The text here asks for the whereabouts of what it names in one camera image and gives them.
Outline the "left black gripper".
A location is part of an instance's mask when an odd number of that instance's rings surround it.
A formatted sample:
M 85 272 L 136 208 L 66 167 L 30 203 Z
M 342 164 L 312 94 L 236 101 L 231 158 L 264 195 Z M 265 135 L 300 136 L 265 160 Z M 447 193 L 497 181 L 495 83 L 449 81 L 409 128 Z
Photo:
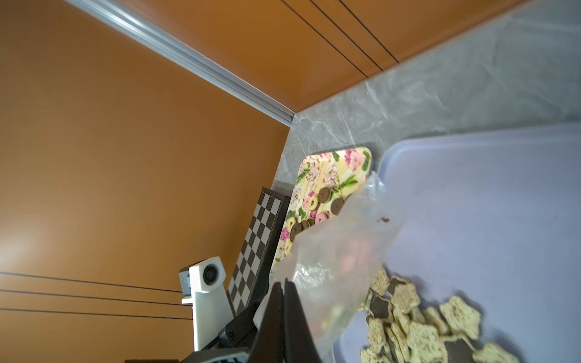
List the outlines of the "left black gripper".
M 168 359 L 127 359 L 125 362 L 201 362 L 202 358 L 209 358 L 207 352 L 219 351 L 221 354 L 230 353 L 232 349 L 250 349 L 256 339 L 258 328 L 254 324 L 254 316 L 261 301 L 250 303 L 240 314 L 234 317 L 225 326 L 218 336 L 210 341 L 202 350 L 193 352 L 183 360 Z

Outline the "black white checkerboard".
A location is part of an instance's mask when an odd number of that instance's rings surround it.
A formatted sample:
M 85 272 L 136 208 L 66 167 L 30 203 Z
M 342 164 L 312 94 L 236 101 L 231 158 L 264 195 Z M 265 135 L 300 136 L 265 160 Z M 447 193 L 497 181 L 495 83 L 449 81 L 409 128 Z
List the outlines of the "black white checkerboard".
M 227 288 L 235 316 L 262 299 L 269 289 L 269 274 L 289 203 L 286 195 L 268 188 L 261 190 Z

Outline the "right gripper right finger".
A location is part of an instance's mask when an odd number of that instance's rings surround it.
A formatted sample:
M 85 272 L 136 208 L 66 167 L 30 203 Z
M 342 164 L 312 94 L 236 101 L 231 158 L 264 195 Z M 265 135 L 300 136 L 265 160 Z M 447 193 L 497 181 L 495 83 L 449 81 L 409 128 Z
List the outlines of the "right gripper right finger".
M 284 282 L 284 361 L 321 363 L 300 297 L 292 281 Z

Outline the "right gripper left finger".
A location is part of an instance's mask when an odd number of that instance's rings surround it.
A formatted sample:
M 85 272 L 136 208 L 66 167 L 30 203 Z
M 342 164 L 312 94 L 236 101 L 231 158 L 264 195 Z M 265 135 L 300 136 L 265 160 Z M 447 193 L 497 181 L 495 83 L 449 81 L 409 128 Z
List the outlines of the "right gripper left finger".
M 248 362 L 283 362 L 284 350 L 284 293 L 277 282 L 272 287 Z

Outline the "ziploc bag mixed cookies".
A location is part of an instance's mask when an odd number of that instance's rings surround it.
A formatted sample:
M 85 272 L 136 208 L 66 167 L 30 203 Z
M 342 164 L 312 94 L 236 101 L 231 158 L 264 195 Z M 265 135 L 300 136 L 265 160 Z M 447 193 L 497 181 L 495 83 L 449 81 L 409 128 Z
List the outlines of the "ziploc bag mixed cookies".
M 387 251 L 403 227 L 400 208 L 373 172 L 338 216 L 300 233 L 272 268 L 271 286 L 254 317 L 260 329 L 272 287 L 292 281 L 322 358 L 346 331 Z

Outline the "poured mixed cookies pile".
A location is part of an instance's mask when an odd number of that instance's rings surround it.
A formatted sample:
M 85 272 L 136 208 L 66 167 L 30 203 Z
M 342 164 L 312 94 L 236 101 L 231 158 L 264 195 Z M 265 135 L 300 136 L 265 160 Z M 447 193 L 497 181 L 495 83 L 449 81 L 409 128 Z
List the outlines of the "poured mixed cookies pile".
M 369 345 L 362 362 L 483 362 L 519 359 L 497 343 L 478 349 L 482 315 L 460 296 L 420 309 L 411 281 L 380 268 L 359 309 L 366 313 Z

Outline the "floral pattern tray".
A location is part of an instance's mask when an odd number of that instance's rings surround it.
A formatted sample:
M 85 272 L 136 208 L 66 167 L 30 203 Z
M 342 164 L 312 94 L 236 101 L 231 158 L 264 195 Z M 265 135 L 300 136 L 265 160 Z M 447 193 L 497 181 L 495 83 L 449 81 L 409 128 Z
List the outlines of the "floral pattern tray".
M 317 192 L 325 186 L 338 188 L 342 195 L 352 195 L 367 181 L 372 169 L 372 161 L 372 152 L 365 147 L 306 157 L 300 165 L 289 207 L 299 207 L 308 193 Z M 293 246 L 293 243 L 287 241 L 287 231 L 284 227 L 285 221 L 274 264 L 283 260 Z

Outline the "lavender plastic tray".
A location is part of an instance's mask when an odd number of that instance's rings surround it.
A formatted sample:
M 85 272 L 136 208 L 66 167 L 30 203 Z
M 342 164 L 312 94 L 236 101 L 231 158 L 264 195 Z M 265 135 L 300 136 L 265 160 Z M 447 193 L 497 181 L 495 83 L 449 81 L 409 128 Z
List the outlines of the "lavender plastic tray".
M 404 214 L 390 272 L 522 362 L 580 360 L 579 123 L 399 142 L 378 174 Z

